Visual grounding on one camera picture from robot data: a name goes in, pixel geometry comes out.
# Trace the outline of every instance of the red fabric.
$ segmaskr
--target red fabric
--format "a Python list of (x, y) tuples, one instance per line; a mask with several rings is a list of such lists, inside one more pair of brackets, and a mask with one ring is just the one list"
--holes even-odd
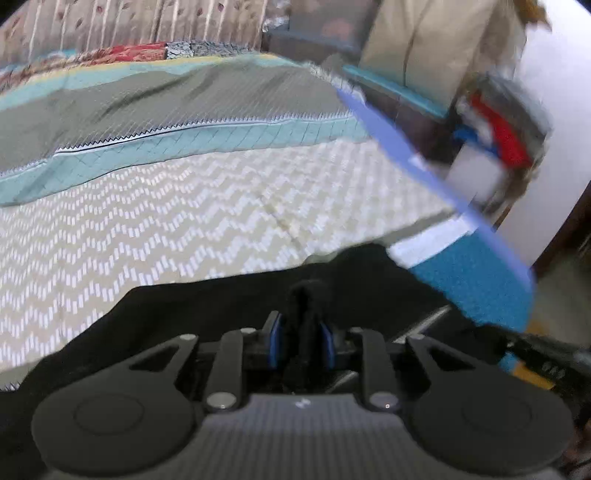
[(166, 42), (144, 45), (117, 45), (96, 53), (89, 65), (115, 63), (117, 61), (154, 61), (166, 59)]
[(71, 57), (56, 54), (34, 60), (28, 65), (15, 66), (4, 70), (0, 73), (0, 93), (21, 85), (40, 73), (104, 63), (116, 63), (118, 61), (153, 61), (165, 59), (166, 42), (144, 45), (119, 45), (85, 53), (77, 53)]
[(509, 122), (486, 105), (480, 93), (472, 95), (470, 102), (490, 123), (501, 161), (508, 168), (531, 167), (533, 162)]

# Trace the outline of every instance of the quilted blanket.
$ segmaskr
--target quilted blanket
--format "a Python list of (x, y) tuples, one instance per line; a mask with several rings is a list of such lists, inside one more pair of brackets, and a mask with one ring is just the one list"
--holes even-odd
[[(248, 54), (68, 70), (0, 96), (0, 116), (21, 121), (0, 123), (15, 148), (0, 157), (0, 369), (59, 349), (136, 286), (287, 268), (376, 239), (488, 320), (489, 271), (518, 280), (320, 77)], [(27, 135), (40, 105), (63, 115), (19, 150), (10, 132)], [(488, 300), (464, 301), (462, 276)]]

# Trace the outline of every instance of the bed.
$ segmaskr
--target bed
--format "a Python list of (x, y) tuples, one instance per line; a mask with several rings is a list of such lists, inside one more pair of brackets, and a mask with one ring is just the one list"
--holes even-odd
[(0, 95), (0, 369), (136, 286), (374, 240), (466, 316), (525, 328), (529, 271), (342, 79), (241, 52), (84, 62)]

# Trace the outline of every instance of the wall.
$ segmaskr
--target wall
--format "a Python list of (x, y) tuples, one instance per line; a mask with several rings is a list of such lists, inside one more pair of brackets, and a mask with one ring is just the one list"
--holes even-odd
[(533, 28), (517, 72), (549, 111), (554, 132), (525, 196), (499, 228), (532, 265), (591, 181), (591, 15), (575, 0), (544, 0), (553, 32)]

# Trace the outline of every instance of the zigzag patterned fabric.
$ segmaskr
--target zigzag patterned fabric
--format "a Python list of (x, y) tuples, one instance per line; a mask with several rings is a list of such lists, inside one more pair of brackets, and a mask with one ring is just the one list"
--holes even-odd
[(59, 349), (131, 288), (301, 264), (453, 208), (375, 141), (207, 153), (0, 209), (0, 369)]

